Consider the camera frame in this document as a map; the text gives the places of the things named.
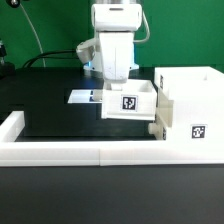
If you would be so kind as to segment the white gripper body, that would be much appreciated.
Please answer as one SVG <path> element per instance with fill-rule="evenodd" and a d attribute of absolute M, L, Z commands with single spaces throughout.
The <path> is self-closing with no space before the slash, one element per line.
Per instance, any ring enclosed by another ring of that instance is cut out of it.
<path fill-rule="evenodd" d="M 102 71 L 107 83 L 126 83 L 132 59 L 132 32 L 100 32 Z"/>

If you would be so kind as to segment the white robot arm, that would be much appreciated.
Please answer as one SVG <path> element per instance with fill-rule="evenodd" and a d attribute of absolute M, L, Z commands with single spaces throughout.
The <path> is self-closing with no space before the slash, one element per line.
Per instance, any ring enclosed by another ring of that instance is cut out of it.
<path fill-rule="evenodd" d="M 95 1 L 91 6 L 94 37 L 76 47 L 83 64 L 100 53 L 106 86 L 121 90 L 127 82 L 133 59 L 134 34 L 142 23 L 142 6 L 136 1 Z"/>

